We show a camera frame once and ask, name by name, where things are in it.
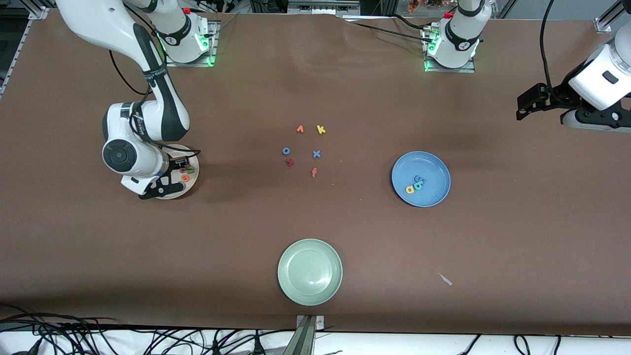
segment small white scrap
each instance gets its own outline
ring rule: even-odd
[[[442,280],[443,280],[444,282],[446,282],[446,283],[447,283],[447,285],[452,286],[452,285],[454,284],[453,282],[449,281],[449,279],[448,279],[447,277],[444,277],[444,276],[443,276],[440,272],[437,272],[437,274],[439,274],[439,275],[440,275],[440,277],[442,278]]]

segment green plate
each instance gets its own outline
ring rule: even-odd
[[[319,239],[297,241],[280,257],[278,283],[298,304],[325,303],[342,283],[342,261],[332,246]]]

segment robotic arm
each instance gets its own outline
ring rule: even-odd
[[[150,2],[155,7],[157,1],[135,2]],[[177,5],[176,0],[160,2]],[[121,183],[142,199],[169,198],[169,195],[184,191],[186,184],[172,183],[170,173],[186,168],[188,157],[175,158],[172,150],[158,148],[156,145],[165,145],[156,141],[180,140],[189,129],[189,115],[153,45],[151,35],[131,19],[121,0],[57,0],[57,5],[68,27],[79,37],[133,59],[143,70],[144,78],[156,97],[150,101],[143,99],[110,106],[103,117],[105,145],[102,155],[105,164],[122,174]],[[176,10],[179,14],[168,15],[166,11],[156,16],[167,19],[182,14],[184,17],[179,8]],[[179,52],[183,53],[182,57],[196,55],[186,48]],[[162,183],[162,177],[168,178],[167,184]]]
[[[625,5],[631,13],[629,3]],[[561,123],[570,128],[631,132],[631,111],[621,100],[631,92],[631,23],[600,45],[563,82],[538,83],[517,98],[517,120],[531,113],[566,109]]]
[[[489,18],[488,0],[459,0],[454,16],[438,22],[440,37],[428,55],[446,68],[464,66],[474,56]]]
[[[169,57],[189,63],[208,51],[200,36],[208,31],[208,20],[194,13],[182,12],[177,0],[127,0],[145,12],[160,36]]]

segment blue plate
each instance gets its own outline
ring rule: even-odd
[[[423,181],[420,190],[406,192],[406,188]],[[442,160],[428,152],[410,152],[404,154],[392,168],[392,185],[403,201],[416,207],[431,207],[445,199],[451,187],[449,170]]]

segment white floor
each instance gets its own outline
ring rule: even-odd
[[[182,331],[183,336],[190,331]],[[221,331],[219,338],[229,333]],[[230,341],[237,340],[244,335],[253,334],[253,331],[244,330],[235,334]],[[109,330],[107,339],[119,355],[142,355],[151,342],[151,334],[138,334],[128,330]],[[190,339],[191,341],[205,344],[212,343],[214,330],[203,331]],[[292,337],[292,332],[282,332],[261,337],[261,344],[268,349],[267,355],[281,354]],[[318,333],[315,340],[314,355],[327,355],[338,352],[340,355],[366,355],[366,354],[397,354],[397,355],[458,355],[466,350],[474,335],[430,335],[430,334],[362,334],[362,333]],[[552,355],[555,337],[526,336],[532,355]],[[11,355],[18,351],[27,351],[37,336],[30,332],[4,332],[0,334],[0,355]],[[101,355],[113,355],[114,352],[107,347],[100,336],[95,336],[98,350]],[[151,351],[152,354],[161,354],[174,343],[174,340],[166,340]],[[68,349],[68,343],[60,340],[64,349]],[[254,342],[244,344],[234,349],[230,355],[244,355],[252,351]],[[222,355],[229,348],[222,349]],[[200,347],[179,346],[173,348],[171,355],[197,355],[201,354]],[[511,335],[482,335],[473,346],[469,355],[520,355],[513,344]],[[631,354],[631,339],[608,339],[599,337],[563,337],[558,355],[629,355]],[[52,346],[42,343],[38,355],[54,355]]]

